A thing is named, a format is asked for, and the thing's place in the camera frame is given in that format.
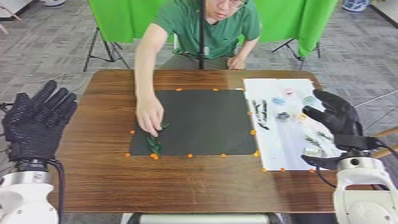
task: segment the green shirt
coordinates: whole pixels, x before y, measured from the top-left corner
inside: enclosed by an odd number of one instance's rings
[[[169,35],[178,35],[180,48],[175,53],[199,58],[199,0],[171,0],[162,6],[153,23]],[[215,25],[207,23],[205,57],[208,59],[235,55],[242,34],[246,40],[260,37],[260,17],[253,0],[228,19]]]

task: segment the floor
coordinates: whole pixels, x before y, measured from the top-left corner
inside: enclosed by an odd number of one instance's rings
[[[96,27],[86,0],[70,0],[59,9],[45,8],[36,3],[22,18],[24,22],[0,22],[11,32],[9,35],[0,32],[0,102],[13,101],[18,92],[32,94],[48,79],[57,79],[61,85],[82,95],[98,69],[125,68],[121,62],[93,60],[89,71],[82,72]],[[317,54],[310,56],[304,70],[317,74],[326,90],[354,105],[398,89],[397,43],[398,29],[374,10],[352,15],[338,7],[322,38],[322,58]],[[279,44],[258,45],[247,59],[247,69],[297,69],[299,63],[288,49],[270,52]],[[123,44],[123,47],[134,67],[137,42]],[[100,42],[95,50],[105,56]],[[159,55],[159,65],[171,57],[171,50],[173,46],[167,45]],[[366,134],[398,126],[397,106],[398,93],[358,108]],[[397,143],[398,136],[391,136],[386,142]],[[397,161],[388,157],[384,162],[397,181]],[[6,155],[0,155],[0,170],[8,167]],[[66,216],[66,224],[109,224],[119,223],[119,220],[121,215],[112,214]]]

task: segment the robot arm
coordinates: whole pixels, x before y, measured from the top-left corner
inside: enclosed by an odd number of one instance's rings
[[[50,173],[24,171],[4,176],[0,188],[2,224],[32,223],[57,224],[59,215],[47,197],[54,191]]]
[[[381,144],[377,138],[363,136],[363,126],[356,108],[331,93],[315,90],[324,102],[326,112],[306,107],[304,113],[327,126],[334,134],[334,143],[345,151],[338,158],[302,155],[310,165],[338,170],[334,191],[334,210],[340,224],[398,223],[398,192],[386,172],[382,161],[372,158]],[[382,185],[384,190],[349,190],[352,185]]]
[[[77,95],[50,81],[31,98],[18,94],[11,110],[2,120],[4,136],[9,145],[9,161],[15,163],[13,173],[0,182],[0,224],[41,223],[57,224],[63,219],[64,169],[56,160],[64,127],[77,110]],[[59,214],[48,203],[54,191],[48,164],[61,173],[61,206]]]

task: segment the hand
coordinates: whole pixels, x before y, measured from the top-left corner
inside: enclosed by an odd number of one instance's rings
[[[228,68],[230,70],[244,70],[246,69],[246,59],[239,56],[228,59]]]
[[[137,120],[143,130],[150,132],[155,137],[159,137],[159,131],[162,130],[160,124],[164,120],[164,106],[157,96],[139,99]]]
[[[326,125],[334,135],[361,135],[363,126],[359,122],[358,110],[345,99],[315,90],[315,96],[322,101],[326,112],[306,106],[302,112]]]
[[[66,88],[54,94],[56,89],[57,82],[50,81],[32,98],[27,93],[16,95],[2,120],[11,161],[56,159],[64,127],[77,111],[77,95]]]

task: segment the black glove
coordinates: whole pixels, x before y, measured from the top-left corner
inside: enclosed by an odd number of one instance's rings
[[[50,81],[32,98],[27,93],[16,95],[2,120],[11,161],[56,159],[64,127],[77,111],[77,95],[66,88],[54,94],[56,89],[57,82]]]
[[[315,90],[315,96],[322,101],[326,112],[306,106],[302,109],[306,115],[326,125],[334,135],[363,136],[358,110],[347,100],[320,90]]]

